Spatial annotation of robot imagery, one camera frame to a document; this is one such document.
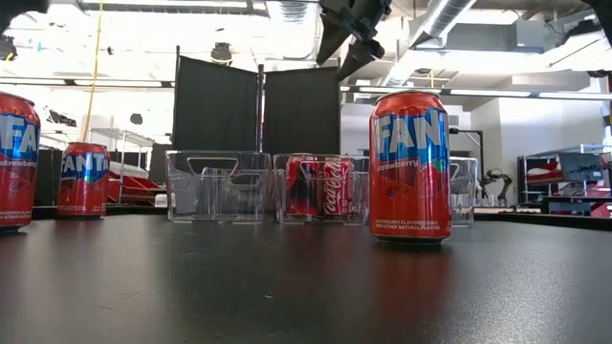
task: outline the red soda can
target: red soda can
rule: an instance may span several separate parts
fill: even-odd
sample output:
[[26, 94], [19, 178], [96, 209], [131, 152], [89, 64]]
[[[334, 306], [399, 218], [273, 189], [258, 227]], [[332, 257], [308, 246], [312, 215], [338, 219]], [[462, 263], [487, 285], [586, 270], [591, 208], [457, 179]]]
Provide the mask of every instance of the red soda can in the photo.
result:
[[370, 119], [370, 230], [390, 244], [450, 236], [448, 114], [438, 95], [381, 97]]
[[110, 156], [101, 144], [71, 142], [61, 157], [57, 214], [99, 217], [106, 214]]
[[0, 233], [32, 220], [40, 118], [33, 102], [0, 92]]
[[291, 215], [318, 215], [320, 183], [317, 157], [293, 154], [287, 161], [287, 192]]
[[323, 212], [347, 216], [353, 211], [353, 162], [327, 158], [323, 164]]

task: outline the black table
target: black table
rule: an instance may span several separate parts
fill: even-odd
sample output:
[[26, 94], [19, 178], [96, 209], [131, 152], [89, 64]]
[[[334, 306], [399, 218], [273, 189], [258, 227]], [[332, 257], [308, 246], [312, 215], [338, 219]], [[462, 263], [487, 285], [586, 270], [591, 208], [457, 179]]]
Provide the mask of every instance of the black table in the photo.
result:
[[606, 343], [612, 233], [39, 221], [0, 237], [1, 343]]

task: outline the white coca-cola text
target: white coca-cola text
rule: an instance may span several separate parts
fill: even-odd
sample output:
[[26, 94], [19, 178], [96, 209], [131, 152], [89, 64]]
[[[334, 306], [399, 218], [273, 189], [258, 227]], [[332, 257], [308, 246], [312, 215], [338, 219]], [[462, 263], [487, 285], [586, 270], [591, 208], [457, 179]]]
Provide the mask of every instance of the white coca-cola text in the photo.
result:
[[342, 183], [347, 182], [346, 179], [342, 177], [341, 163], [326, 162], [323, 177], [325, 178], [325, 213], [340, 214]]

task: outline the black room divider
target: black room divider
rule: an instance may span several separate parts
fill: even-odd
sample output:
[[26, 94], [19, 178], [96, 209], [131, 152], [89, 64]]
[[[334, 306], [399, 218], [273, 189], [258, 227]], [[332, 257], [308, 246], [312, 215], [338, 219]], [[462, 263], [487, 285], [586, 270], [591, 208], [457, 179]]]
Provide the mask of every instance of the black room divider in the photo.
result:
[[255, 151], [257, 73], [179, 56], [172, 147]]
[[266, 153], [340, 153], [338, 68], [266, 73]]

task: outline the fluorescent light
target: fluorescent light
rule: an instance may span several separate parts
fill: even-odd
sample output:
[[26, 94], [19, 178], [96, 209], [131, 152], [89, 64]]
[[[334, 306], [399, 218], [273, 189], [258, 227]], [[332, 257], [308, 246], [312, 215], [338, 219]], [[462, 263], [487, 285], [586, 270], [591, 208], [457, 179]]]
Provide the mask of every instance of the fluorescent light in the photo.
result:
[[553, 99], [582, 99], [582, 100], [612, 100], [612, 94], [587, 94], [587, 93], [570, 93], [570, 92], [542, 92], [539, 94], [542, 98]]
[[400, 91], [423, 91], [423, 92], [433, 92], [439, 94], [442, 92], [438, 89], [421, 89], [421, 88], [409, 88], [409, 87], [359, 87], [357, 92], [361, 93], [373, 93], [373, 94], [388, 94], [391, 92], [400, 92]]
[[496, 90], [450, 90], [450, 94], [453, 96], [528, 97], [531, 92]]
[[0, 77], [0, 83], [15, 85], [65, 85], [62, 79], [37, 79], [27, 77]]
[[[91, 86], [93, 80], [75, 80], [78, 86]], [[115, 87], [162, 87], [160, 81], [113, 81], [97, 80], [96, 86], [115, 86]]]
[[[86, 4], [98, 4], [99, 0], [83, 0]], [[114, 5], [142, 5], [142, 6], [177, 6], [177, 7], [226, 7], [226, 8], [237, 8], [245, 9], [247, 7], [246, 2], [240, 1], [185, 1], [185, 0], [168, 0], [168, 1], [156, 1], [156, 0], [105, 0], [104, 4]], [[261, 7], [263, 4], [253, 4], [253, 7]]]

